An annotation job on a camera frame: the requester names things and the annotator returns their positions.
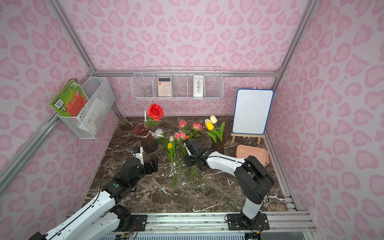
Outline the pink plastic tray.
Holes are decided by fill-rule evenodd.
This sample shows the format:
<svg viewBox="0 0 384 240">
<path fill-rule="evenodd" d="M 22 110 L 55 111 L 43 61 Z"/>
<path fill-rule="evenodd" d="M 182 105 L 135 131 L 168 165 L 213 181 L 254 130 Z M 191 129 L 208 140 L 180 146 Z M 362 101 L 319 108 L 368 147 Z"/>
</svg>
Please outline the pink plastic tray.
<svg viewBox="0 0 384 240">
<path fill-rule="evenodd" d="M 249 156 L 255 157 L 264 167 L 266 167 L 269 162 L 269 153 L 266 149 L 239 145 L 236 149 L 236 157 L 246 159 Z"/>
</svg>

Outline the red rose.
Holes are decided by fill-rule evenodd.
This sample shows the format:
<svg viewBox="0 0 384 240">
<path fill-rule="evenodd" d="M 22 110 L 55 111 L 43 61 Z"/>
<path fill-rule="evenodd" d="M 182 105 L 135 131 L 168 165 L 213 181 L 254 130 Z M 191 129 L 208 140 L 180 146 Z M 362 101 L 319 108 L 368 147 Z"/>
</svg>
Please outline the red rose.
<svg viewBox="0 0 384 240">
<path fill-rule="evenodd" d="M 145 136 L 150 134 L 150 128 L 159 125 L 160 120 L 164 117 L 163 108 L 157 104 L 150 105 L 149 109 L 145 111 Z"/>
</svg>

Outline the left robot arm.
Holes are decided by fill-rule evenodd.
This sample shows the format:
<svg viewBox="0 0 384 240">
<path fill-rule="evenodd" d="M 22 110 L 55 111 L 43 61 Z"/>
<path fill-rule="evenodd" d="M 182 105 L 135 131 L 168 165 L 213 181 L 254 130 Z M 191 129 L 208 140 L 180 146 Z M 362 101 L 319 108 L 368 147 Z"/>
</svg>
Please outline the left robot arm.
<svg viewBox="0 0 384 240">
<path fill-rule="evenodd" d="M 132 215 L 120 201 L 136 190 L 146 175 L 158 171 L 159 159 L 142 164 L 138 158 L 128 159 L 112 180 L 84 207 L 47 233 L 35 233 L 32 240 L 99 240 L 112 232 L 143 232 L 146 215 Z"/>
</svg>

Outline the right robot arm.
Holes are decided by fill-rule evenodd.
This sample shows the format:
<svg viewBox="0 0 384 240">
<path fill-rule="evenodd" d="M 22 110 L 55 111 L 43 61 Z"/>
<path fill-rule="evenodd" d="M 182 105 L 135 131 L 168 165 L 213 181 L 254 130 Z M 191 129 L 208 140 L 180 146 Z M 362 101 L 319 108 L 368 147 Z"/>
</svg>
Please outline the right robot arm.
<svg viewBox="0 0 384 240">
<path fill-rule="evenodd" d="M 196 140 L 185 140 L 187 149 L 185 163 L 187 167 L 199 165 L 236 177 L 244 195 L 242 219 L 254 223 L 261 215 L 265 198 L 273 188 L 275 181 L 267 169 L 254 156 L 235 158 L 211 149 L 205 149 Z"/>
</svg>

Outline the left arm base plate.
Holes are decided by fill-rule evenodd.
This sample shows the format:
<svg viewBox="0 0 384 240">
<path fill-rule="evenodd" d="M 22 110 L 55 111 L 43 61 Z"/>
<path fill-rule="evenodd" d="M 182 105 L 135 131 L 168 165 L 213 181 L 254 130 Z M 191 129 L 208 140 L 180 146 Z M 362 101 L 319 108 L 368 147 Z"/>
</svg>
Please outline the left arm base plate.
<svg viewBox="0 0 384 240">
<path fill-rule="evenodd" d="M 147 215 L 125 216 L 120 220 L 119 226 L 115 232 L 144 232 L 147 225 L 147 218 Z"/>
</svg>

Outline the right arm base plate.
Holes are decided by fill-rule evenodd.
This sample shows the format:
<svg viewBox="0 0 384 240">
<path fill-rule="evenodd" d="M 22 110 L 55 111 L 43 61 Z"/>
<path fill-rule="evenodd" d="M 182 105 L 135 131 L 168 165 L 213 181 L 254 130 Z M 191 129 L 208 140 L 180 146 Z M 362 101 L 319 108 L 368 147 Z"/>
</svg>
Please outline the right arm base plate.
<svg viewBox="0 0 384 240">
<path fill-rule="evenodd" d="M 270 229 L 267 215 L 261 212 L 251 220 L 246 218 L 242 213 L 227 214 L 225 216 L 225 221 L 227 222 L 230 231 L 252 230 L 262 232 Z"/>
</svg>

